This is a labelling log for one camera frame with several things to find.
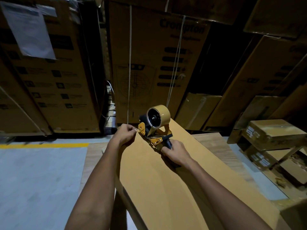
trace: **hand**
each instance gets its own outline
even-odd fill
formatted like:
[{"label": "hand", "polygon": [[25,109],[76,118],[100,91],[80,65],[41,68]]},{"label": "hand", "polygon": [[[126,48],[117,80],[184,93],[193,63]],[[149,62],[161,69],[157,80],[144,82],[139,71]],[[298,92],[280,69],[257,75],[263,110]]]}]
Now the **hand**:
[{"label": "hand", "polygon": [[130,124],[122,124],[117,132],[113,135],[112,141],[119,143],[121,147],[123,144],[129,142],[136,134],[136,128]]},{"label": "hand", "polygon": [[170,142],[172,143],[172,149],[163,147],[161,152],[176,164],[187,168],[193,159],[185,149],[185,146],[178,140],[170,139]]}]

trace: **fan diagram print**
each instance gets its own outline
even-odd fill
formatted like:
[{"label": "fan diagram print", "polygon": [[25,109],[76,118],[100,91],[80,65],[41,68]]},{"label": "fan diagram print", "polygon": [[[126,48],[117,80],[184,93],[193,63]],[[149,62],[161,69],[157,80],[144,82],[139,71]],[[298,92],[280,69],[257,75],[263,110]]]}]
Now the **fan diagram print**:
[{"label": "fan diagram print", "polygon": [[[117,65],[117,82],[119,91],[125,99],[128,98],[129,65]],[[155,69],[145,65],[131,64],[130,100],[147,100],[152,92]]]}]

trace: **forearm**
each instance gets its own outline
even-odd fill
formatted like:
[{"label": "forearm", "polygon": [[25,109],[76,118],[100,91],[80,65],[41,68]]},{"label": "forearm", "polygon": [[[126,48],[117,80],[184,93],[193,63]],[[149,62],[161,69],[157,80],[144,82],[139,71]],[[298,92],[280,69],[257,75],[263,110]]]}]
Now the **forearm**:
[{"label": "forearm", "polygon": [[118,150],[119,143],[111,140],[88,178],[68,219],[66,230],[109,229]]},{"label": "forearm", "polygon": [[196,161],[191,159],[187,169],[199,182],[226,230],[271,229],[252,209],[210,176]]}]

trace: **yellow floor marking line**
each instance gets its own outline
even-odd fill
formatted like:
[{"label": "yellow floor marking line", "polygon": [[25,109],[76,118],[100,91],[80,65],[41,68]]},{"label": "yellow floor marking line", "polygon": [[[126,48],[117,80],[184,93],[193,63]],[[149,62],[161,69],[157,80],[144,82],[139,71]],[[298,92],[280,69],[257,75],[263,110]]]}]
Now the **yellow floor marking line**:
[{"label": "yellow floor marking line", "polygon": [[43,143],[43,144],[0,144],[0,149],[13,148],[79,148],[87,147],[89,143]]}]

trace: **gray concrete floor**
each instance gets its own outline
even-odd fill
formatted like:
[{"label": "gray concrete floor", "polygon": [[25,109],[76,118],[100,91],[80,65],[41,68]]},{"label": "gray concrete floor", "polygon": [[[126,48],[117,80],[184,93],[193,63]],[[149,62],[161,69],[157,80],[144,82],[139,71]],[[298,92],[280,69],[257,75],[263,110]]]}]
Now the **gray concrete floor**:
[{"label": "gray concrete floor", "polygon": [[[110,138],[57,139],[52,143],[100,143]],[[266,198],[287,198],[239,152],[236,144],[230,147]],[[86,150],[85,147],[1,149],[0,229],[64,229],[78,198]],[[129,213],[127,226],[128,230],[136,229]]]}]

